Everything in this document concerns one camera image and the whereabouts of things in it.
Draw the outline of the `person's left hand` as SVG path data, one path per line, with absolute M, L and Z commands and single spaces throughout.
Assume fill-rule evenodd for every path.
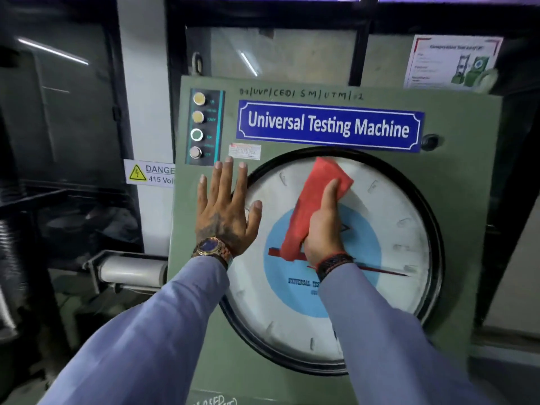
M 245 162 L 240 162 L 235 189 L 232 190 L 231 187 L 231 202 L 220 204 L 220 177 L 223 163 L 224 161 L 217 161 L 213 167 L 211 181 L 207 183 L 207 214 L 197 215 L 195 237 L 197 242 L 207 237 L 219 238 L 236 258 L 246 252 L 250 246 L 245 240 L 248 217 L 246 215 L 248 169 Z

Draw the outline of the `person's right hand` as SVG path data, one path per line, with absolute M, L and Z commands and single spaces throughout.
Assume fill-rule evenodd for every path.
M 324 260 L 345 253 L 340 230 L 338 206 L 335 217 L 322 215 L 321 207 L 313 213 L 308 235 L 303 243 L 304 253 L 310 266 L 317 268 Z

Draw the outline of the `red cleaning cloth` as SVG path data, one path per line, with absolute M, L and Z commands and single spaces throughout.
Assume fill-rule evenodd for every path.
M 320 210 L 323 192 L 333 180 L 339 181 L 337 199 L 340 200 L 351 188 L 354 180 L 329 157 L 317 157 L 296 202 L 289 226 L 280 248 L 280 257 L 294 261 L 300 257 L 301 246 L 309 232 L 312 215 Z

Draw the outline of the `person's right forearm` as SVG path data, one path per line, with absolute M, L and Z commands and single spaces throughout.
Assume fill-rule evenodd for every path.
M 494 405 L 354 263 L 333 268 L 319 296 L 359 405 Z

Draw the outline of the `person's left forearm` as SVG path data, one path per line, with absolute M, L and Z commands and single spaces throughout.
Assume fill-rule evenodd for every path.
M 99 328 L 37 405 L 185 405 L 228 286 L 217 258 L 190 259 L 159 292 Z

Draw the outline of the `small red white sticker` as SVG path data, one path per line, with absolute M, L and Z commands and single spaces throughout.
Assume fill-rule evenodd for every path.
M 243 160 L 261 160 L 262 146 L 252 143 L 233 142 L 228 147 L 228 156 Z

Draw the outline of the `gold wristwatch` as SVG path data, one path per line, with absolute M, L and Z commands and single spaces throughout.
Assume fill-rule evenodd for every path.
M 207 237 L 199 241 L 192 253 L 192 257 L 213 257 L 222 263 L 227 271 L 233 261 L 233 255 L 227 245 L 217 237 Z

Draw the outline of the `yellow danger warning sign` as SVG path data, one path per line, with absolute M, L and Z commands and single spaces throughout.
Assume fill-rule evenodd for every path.
M 174 187 L 175 165 L 124 159 L 125 180 L 129 185 L 147 185 L 164 188 Z

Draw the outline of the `black push button panel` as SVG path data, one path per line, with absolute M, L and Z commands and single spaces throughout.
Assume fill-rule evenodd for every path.
M 196 92 L 202 92 L 206 95 L 206 104 L 204 106 L 197 106 L 193 102 L 193 94 Z M 188 118 L 186 124 L 186 150 L 185 150 L 185 164 L 193 166 L 212 167 L 220 160 L 221 150 L 221 137 L 223 132 L 223 116 L 225 107 L 225 92 L 222 90 L 214 89 L 201 89 L 192 88 L 190 90 L 190 99 L 188 101 Z M 192 121 L 192 113 L 195 110 L 204 112 L 205 122 L 201 124 L 194 123 Z M 193 128 L 201 129 L 205 137 L 200 142 L 194 142 L 191 140 L 190 131 Z M 188 151 L 190 147 L 198 146 L 202 149 L 203 156 L 200 159 L 190 158 Z

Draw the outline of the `round white dial gauge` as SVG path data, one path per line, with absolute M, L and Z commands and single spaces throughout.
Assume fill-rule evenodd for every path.
M 236 258 L 220 308 L 255 352 L 295 372 L 347 374 L 338 337 L 305 261 L 268 255 L 281 248 L 289 220 L 316 158 L 335 160 L 354 180 L 339 204 L 341 238 L 354 262 L 409 274 L 361 270 L 388 303 L 425 324 L 439 298 L 444 275 L 443 243 L 436 218 L 417 188 L 374 156 L 313 147 L 277 156 L 248 178 L 246 206 L 265 206 L 259 235 Z

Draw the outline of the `blue machine nameplate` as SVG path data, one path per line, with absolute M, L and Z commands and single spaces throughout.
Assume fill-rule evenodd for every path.
M 424 117 L 395 109 L 240 100 L 236 137 L 417 153 Z

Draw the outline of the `red dial pointer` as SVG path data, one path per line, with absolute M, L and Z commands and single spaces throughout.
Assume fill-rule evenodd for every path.
M 268 255 L 271 257 L 278 257 L 282 258 L 281 256 L 281 250 L 276 247 L 269 247 L 268 249 Z M 294 261 L 305 261 L 307 262 L 306 255 L 303 252 L 299 252 L 297 256 L 294 258 Z M 367 271 L 367 272 L 376 272 L 376 273 L 382 273 L 382 274 L 390 274 L 390 275 L 397 275 L 397 276 L 404 276 L 404 277 L 410 277 L 409 274 L 403 273 L 403 272 L 397 272 L 397 271 L 389 271 L 381 268 L 371 267 L 368 265 L 362 265 L 358 262 L 355 262 L 355 265 L 357 265 L 361 270 Z

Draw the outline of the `white cylinder roller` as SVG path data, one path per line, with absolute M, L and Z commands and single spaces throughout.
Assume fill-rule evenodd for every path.
M 111 256 L 98 269 L 105 283 L 160 288 L 165 282 L 168 262 L 150 258 Z

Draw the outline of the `green machine control cabinet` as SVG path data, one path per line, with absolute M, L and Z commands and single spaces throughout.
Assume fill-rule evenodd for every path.
M 245 161 L 251 173 L 271 159 L 299 149 L 345 149 L 374 156 L 403 174 L 421 193 L 436 218 L 443 243 L 444 275 L 434 310 L 423 324 L 430 341 L 465 369 L 476 306 L 501 98 L 426 89 L 336 87 L 314 84 L 186 76 L 179 92 L 176 176 L 168 279 L 185 265 L 195 245 L 197 184 L 211 167 L 185 164 L 190 90 L 225 92 L 220 160 L 233 142 L 262 146 L 261 160 Z M 243 140 L 236 137 L 240 100 L 321 106 L 395 109 L 425 114 L 422 136 L 443 142 L 431 152 L 368 150 L 341 146 Z M 210 317 L 188 405 L 268 403 L 354 405 L 347 375 L 295 372 L 264 358 L 233 330 L 220 306 Z

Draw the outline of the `black machine frame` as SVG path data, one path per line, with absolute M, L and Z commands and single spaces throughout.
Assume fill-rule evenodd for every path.
M 52 381 L 71 357 L 38 235 L 0 107 L 0 344 L 32 339 L 45 377 Z

